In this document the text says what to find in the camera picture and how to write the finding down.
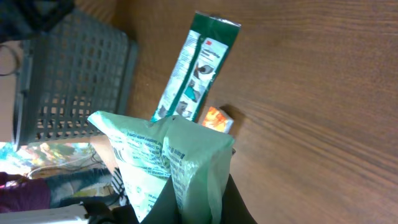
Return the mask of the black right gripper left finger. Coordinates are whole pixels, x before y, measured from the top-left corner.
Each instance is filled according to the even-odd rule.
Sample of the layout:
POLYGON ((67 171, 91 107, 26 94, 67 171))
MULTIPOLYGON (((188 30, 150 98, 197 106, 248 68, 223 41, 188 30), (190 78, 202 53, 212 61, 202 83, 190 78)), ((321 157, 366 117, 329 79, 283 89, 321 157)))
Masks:
POLYGON ((169 177, 151 211, 141 224, 181 224, 172 178, 169 177))

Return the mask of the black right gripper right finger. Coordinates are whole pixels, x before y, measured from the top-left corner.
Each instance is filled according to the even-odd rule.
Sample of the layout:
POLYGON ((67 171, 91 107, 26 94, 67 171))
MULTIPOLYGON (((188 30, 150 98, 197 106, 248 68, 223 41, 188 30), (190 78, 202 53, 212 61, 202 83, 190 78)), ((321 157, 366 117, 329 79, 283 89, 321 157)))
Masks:
POLYGON ((250 214, 239 190, 229 175, 222 198, 221 224, 257 224, 250 214))

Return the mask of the teal snack packet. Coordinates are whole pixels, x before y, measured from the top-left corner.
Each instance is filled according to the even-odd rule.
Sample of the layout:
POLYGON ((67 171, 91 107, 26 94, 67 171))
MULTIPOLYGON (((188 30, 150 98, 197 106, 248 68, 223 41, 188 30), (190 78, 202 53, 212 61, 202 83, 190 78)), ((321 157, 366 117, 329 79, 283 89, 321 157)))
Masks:
POLYGON ((89 122, 107 135, 139 222, 168 179, 183 223, 219 223, 234 139, 181 116, 156 122, 97 111, 89 122))

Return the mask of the small orange carton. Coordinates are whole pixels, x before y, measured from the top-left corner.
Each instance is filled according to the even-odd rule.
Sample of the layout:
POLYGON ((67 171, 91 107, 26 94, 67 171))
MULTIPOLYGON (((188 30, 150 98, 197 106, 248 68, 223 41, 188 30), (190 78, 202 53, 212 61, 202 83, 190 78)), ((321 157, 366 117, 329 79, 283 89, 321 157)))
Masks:
POLYGON ((223 110, 209 107, 201 125, 215 131, 228 134, 233 126, 234 120, 223 110))

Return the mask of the green 3M gloves package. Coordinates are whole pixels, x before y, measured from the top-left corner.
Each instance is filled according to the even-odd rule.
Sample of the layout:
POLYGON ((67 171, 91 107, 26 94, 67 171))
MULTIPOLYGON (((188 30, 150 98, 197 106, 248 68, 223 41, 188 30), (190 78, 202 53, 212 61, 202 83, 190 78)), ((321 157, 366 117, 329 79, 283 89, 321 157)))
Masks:
POLYGON ((240 28, 227 19, 195 13, 152 122, 172 115, 196 120, 240 28))

